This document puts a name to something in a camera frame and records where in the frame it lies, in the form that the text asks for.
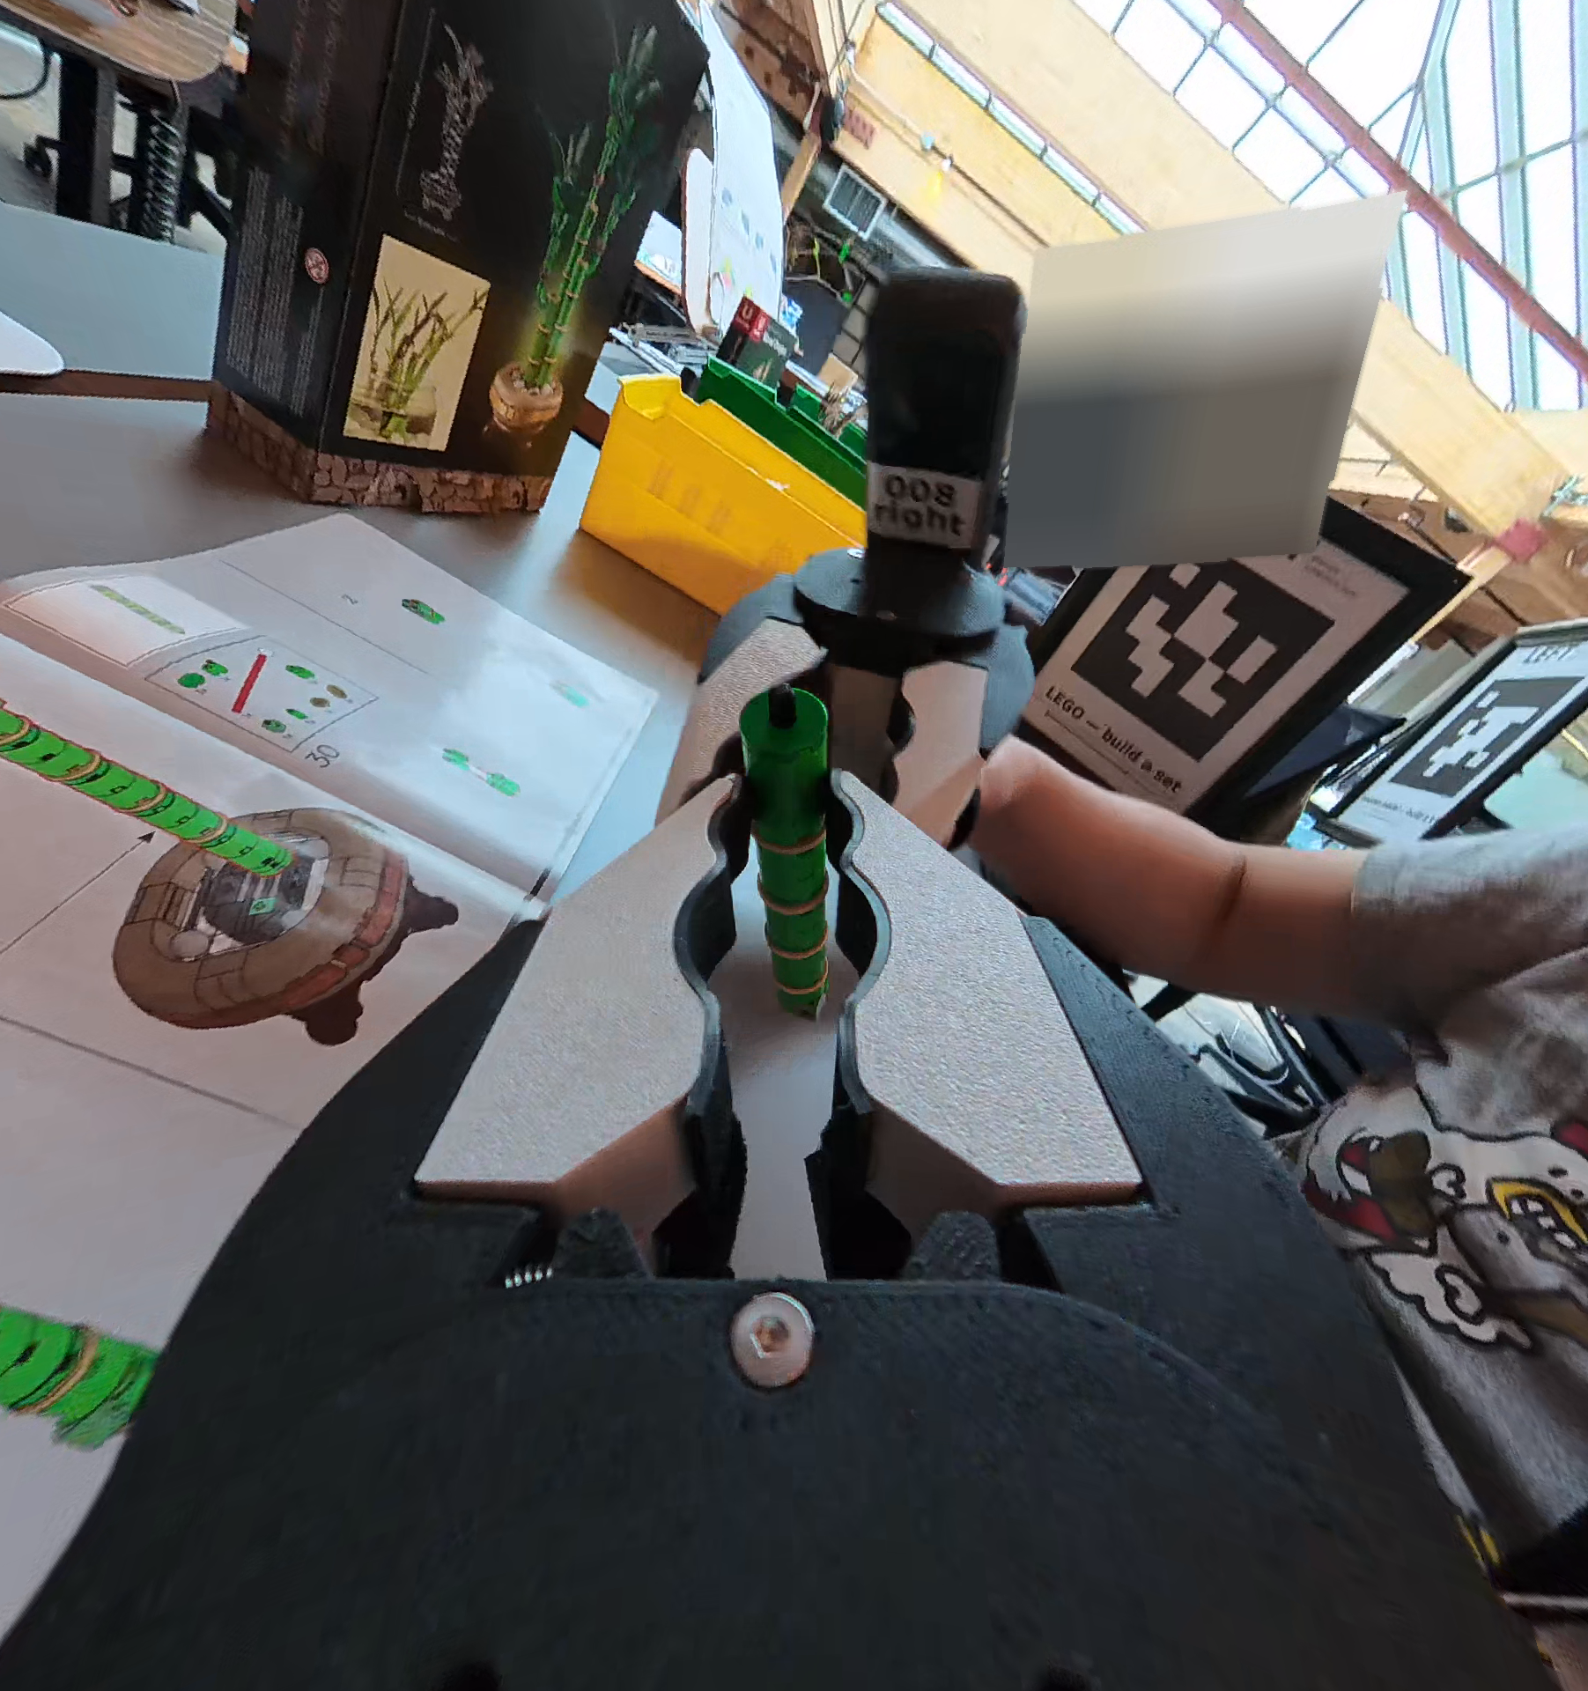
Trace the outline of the dark cloth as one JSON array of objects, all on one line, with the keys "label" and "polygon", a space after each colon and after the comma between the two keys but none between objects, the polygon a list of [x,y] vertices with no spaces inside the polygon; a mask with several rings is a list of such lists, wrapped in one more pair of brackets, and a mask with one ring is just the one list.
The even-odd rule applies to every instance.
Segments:
[{"label": "dark cloth", "polygon": [[1533,1547],[1500,1556],[1487,1579],[1524,1617],[1588,1623],[1588,1505]]}]

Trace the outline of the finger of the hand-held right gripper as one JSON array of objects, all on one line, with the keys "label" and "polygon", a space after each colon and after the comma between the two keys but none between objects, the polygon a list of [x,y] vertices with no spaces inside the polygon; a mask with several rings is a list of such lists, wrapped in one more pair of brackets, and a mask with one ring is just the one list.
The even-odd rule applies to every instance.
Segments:
[{"label": "finger of the hand-held right gripper", "polygon": [[706,649],[702,673],[677,735],[662,790],[662,820],[676,814],[718,774],[739,772],[739,723],[746,705],[778,684],[813,679],[827,650],[804,626],[760,619],[720,626]]},{"label": "finger of the hand-held right gripper", "polygon": [[906,672],[910,739],[890,763],[892,809],[920,832],[954,832],[977,786],[987,673],[971,665]]}]

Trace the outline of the person's right forearm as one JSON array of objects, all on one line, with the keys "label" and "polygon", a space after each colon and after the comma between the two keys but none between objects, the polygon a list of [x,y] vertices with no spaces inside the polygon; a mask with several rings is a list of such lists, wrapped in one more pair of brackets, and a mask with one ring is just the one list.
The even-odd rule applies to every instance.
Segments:
[{"label": "person's right forearm", "polygon": [[1248,1003],[1357,1008],[1360,855],[1223,841],[1058,770],[1035,818],[1058,848],[1038,908],[1107,960]]}]

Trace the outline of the white picture sheet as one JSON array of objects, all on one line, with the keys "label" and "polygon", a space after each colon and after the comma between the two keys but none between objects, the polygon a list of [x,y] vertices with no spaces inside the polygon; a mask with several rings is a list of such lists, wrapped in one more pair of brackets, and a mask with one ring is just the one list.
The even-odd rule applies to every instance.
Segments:
[{"label": "white picture sheet", "polygon": [[713,150],[695,178],[683,163],[683,305],[718,344],[742,300],[779,318],[785,214],[772,110],[718,25],[711,4],[683,4],[707,53]]}]

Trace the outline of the green brick bamboo stalk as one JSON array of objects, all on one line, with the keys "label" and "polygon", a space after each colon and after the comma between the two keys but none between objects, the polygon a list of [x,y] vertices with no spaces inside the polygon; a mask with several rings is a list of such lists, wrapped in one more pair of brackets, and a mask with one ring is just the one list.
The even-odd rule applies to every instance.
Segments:
[{"label": "green brick bamboo stalk", "polygon": [[779,682],[746,703],[739,733],[776,1001],[815,1020],[829,990],[827,710]]}]

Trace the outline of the grey desk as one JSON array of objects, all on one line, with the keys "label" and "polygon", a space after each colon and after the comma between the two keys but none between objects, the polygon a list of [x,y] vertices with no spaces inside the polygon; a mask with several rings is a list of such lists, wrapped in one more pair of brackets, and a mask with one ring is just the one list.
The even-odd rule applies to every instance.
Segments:
[{"label": "grey desk", "polygon": [[[213,360],[221,261],[0,201],[0,309],[59,349],[52,383],[0,377],[0,582],[198,554],[320,517],[206,434],[176,381]],[[566,895],[649,832],[716,619],[577,529],[596,448],[572,436],[549,499],[466,518],[362,520],[531,624],[635,677],[656,709],[561,881]],[[737,943],[713,990],[748,1151],[734,1270],[822,1279],[804,1158],[831,1110],[836,959],[816,1022],[776,1006],[755,872],[734,888]]]}]

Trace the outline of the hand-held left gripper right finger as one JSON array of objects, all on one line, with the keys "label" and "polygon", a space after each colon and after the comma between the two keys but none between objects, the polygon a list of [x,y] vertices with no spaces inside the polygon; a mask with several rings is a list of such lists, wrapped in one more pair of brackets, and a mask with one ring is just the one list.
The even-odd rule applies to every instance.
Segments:
[{"label": "hand-held left gripper right finger", "polygon": [[890,1279],[947,1214],[1112,1209],[1142,1172],[1029,922],[853,774],[831,777],[839,1010],[809,1156],[825,1276]]}]

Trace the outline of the person's printed grey shirt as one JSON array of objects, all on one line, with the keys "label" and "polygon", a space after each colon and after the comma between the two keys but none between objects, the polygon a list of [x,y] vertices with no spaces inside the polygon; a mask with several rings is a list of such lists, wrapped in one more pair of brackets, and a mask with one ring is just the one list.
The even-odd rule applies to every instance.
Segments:
[{"label": "person's printed grey shirt", "polygon": [[[1588,825],[1373,851],[1353,922],[1359,1010],[1410,1063],[1297,1172],[1487,1575],[1588,1507]],[[1588,1688],[1588,1621],[1510,1610]]]}]

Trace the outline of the yellow plastic bin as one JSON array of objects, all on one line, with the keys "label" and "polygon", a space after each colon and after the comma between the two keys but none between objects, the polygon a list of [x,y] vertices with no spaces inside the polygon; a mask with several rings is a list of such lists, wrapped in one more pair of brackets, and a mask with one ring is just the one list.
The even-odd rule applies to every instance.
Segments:
[{"label": "yellow plastic bin", "polygon": [[718,615],[866,539],[855,502],[667,374],[619,384],[579,529]]}]

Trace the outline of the background wooden table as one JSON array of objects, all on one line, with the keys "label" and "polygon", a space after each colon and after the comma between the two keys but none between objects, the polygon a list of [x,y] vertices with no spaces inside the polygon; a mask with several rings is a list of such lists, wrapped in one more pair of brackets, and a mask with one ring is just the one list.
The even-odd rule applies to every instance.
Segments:
[{"label": "background wooden table", "polygon": [[56,74],[56,215],[174,244],[195,217],[228,233],[230,208],[198,161],[223,147],[223,110],[246,64],[232,2],[0,2],[0,27],[35,39]]}]

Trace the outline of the green plastic bin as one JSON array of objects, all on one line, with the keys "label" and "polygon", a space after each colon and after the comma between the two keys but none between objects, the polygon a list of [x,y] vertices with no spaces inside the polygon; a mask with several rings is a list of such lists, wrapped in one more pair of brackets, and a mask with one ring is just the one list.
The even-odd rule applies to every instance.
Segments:
[{"label": "green plastic bin", "polygon": [[721,407],[839,497],[866,504],[866,430],[855,420],[832,434],[804,390],[783,395],[714,356],[706,360],[693,399]]}]

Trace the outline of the person's right hand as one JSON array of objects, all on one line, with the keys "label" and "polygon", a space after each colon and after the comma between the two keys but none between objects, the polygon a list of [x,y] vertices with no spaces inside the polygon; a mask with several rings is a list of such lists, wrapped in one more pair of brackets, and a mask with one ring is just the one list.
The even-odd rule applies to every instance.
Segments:
[{"label": "person's right hand", "polygon": [[1059,864],[1082,821],[1091,790],[1015,735],[985,760],[975,791],[971,846],[996,871]]}]

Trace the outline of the small dark box red label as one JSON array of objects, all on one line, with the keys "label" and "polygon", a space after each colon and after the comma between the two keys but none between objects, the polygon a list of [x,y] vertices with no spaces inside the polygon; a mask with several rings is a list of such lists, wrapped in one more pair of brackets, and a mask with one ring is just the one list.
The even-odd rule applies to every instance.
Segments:
[{"label": "small dark box red label", "polygon": [[742,296],[730,321],[721,358],[742,376],[774,390],[799,351],[795,330],[787,328],[776,309]]}]

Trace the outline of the black framed marker sign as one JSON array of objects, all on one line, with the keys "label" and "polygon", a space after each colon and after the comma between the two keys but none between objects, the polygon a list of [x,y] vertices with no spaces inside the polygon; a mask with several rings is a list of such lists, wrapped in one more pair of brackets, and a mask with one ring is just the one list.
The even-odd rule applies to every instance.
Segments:
[{"label": "black framed marker sign", "polygon": [[1522,628],[1471,659],[1311,802],[1295,844],[1375,848],[1588,823],[1588,619]]},{"label": "black framed marker sign", "polygon": [[1228,832],[1464,587],[1456,562],[1334,499],[1306,554],[1082,569],[1029,640],[1015,735],[1110,793]]}]

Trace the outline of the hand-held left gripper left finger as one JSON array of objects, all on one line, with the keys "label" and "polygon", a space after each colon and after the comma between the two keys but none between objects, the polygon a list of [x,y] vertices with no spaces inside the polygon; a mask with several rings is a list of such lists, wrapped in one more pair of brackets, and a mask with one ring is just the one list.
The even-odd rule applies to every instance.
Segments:
[{"label": "hand-held left gripper left finger", "polygon": [[609,1211],[656,1272],[723,1278],[744,1195],[720,1005],[744,783],[721,776],[558,902],[417,1167],[431,1200]]}]

